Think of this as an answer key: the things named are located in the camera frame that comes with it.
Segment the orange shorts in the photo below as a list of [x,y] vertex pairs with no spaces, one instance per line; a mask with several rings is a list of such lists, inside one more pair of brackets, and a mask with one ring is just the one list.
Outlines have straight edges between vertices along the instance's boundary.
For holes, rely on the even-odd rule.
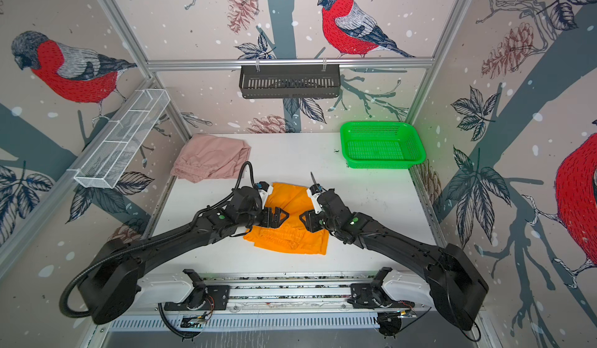
[[307,188],[285,183],[274,183],[273,193],[267,198],[267,208],[281,208],[289,214],[279,228],[254,228],[244,236],[257,248],[298,255],[326,255],[329,234],[327,231],[311,233],[299,219],[301,214],[313,209]]

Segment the pink shorts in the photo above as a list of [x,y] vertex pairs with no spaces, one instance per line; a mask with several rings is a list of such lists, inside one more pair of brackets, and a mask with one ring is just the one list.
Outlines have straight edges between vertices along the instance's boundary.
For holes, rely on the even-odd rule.
[[192,183],[233,179],[249,161],[250,152],[251,147],[246,141],[196,134],[183,146],[170,174]]

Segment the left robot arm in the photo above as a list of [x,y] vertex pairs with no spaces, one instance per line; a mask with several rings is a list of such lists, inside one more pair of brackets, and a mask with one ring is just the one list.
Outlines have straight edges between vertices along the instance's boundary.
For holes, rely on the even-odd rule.
[[105,243],[75,281],[87,307],[85,316],[101,325],[123,315],[142,291],[138,280],[166,262],[199,247],[233,237],[239,227],[280,228],[289,213],[279,207],[210,206],[191,223],[136,242]]

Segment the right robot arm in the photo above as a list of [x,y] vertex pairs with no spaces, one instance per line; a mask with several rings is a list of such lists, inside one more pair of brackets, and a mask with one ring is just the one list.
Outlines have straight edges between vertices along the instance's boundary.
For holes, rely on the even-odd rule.
[[464,251],[453,244],[429,245],[352,212],[333,189],[307,189],[313,209],[301,214],[308,231],[328,231],[345,245],[379,253],[416,273],[429,286],[439,314],[461,331],[471,331],[489,287]]

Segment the green plastic basket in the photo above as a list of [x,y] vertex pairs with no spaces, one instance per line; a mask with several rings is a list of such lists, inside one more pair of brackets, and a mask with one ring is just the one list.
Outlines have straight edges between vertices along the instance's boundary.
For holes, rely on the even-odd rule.
[[340,128],[340,143],[352,169],[409,169],[427,158],[418,132],[402,122],[347,122]]

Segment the aluminium mounting rail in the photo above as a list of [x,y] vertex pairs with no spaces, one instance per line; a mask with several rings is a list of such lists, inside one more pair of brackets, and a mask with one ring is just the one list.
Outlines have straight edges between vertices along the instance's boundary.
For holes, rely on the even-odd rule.
[[126,311],[142,311],[167,302],[179,302],[192,290],[208,285],[230,286],[226,310],[251,312],[259,310],[340,310],[355,309],[348,304],[351,284],[380,287],[394,301],[413,301],[418,307],[436,310],[428,284],[412,272],[381,270],[372,274],[191,274],[154,273],[138,281],[137,293]]

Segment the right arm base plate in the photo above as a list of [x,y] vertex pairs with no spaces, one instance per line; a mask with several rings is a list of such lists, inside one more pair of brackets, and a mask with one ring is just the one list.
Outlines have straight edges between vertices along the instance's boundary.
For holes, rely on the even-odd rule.
[[394,301],[380,287],[371,284],[351,284],[351,296],[348,304],[355,309],[412,309],[413,301]]

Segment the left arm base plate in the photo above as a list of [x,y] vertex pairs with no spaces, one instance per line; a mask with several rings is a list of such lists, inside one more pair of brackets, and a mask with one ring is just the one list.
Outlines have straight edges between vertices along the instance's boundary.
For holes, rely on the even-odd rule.
[[211,312],[226,310],[230,286],[208,285],[192,290],[183,301],[167,302],[163,309],[168,312]]

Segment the black wall shelf basket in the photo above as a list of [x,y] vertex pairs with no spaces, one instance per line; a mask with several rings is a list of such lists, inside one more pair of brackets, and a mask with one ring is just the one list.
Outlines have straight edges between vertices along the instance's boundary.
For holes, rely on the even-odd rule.
[[239,89],[244,99],[332,99],[340,94],[338,65],[242,67]]

